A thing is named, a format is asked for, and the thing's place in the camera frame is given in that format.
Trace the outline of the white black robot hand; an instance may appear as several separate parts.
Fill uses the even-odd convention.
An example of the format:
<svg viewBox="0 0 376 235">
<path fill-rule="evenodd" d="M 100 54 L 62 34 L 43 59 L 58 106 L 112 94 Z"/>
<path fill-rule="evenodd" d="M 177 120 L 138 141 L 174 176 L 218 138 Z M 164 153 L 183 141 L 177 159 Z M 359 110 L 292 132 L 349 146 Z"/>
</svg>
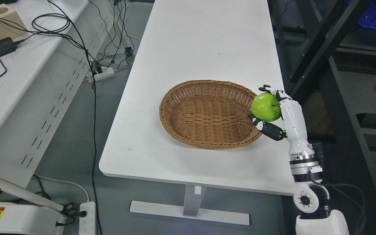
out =
<svg viewBox="0 0 376 235">
<path fill-rule="evenodd" d="M 256 129 L 273 140 L 286 138 L 290 143 L 289 155 L 291 161 L 313 159 L 315 152 L 307 141 L 307 128 L 301 105 L 285 91 L 274 86 L 263 85 L 259 90 L 262 93 L 275 95 L 280 103 L 281 117 L 275 121 L 266 122 L 257 119 L 250 113 L 249 119 Z"/>
</svg>

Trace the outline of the white robot base unit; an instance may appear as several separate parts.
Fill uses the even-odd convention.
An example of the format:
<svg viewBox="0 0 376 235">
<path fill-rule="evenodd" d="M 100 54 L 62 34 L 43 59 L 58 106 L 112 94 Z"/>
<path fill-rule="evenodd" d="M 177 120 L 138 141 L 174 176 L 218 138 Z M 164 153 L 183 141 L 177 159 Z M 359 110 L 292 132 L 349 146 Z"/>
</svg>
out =
<svg viewBox="0 0 376 235">
<path fill-rule="evenodd" d="M 49 207 L 0 202 L 0 235 L 61 235 L 66 220 Z"/>
</svg>

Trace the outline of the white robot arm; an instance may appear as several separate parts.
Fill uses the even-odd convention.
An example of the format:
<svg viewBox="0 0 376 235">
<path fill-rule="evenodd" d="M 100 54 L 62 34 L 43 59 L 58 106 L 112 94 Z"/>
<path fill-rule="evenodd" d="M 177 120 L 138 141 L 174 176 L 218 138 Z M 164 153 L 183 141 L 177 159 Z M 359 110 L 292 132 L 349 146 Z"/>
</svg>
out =
<svg viewBox="0 0 376 235">
<path fill-rule="evenodd" d="M 296 207 L 297 235 L 349 235 L 342 212 L 330 208 L 330 194 L 322 185 L 322 166 L 315 153 L 294 153 L 290 157 L 291 174 L 297 184 L 293 194 Z"/>
</svg>

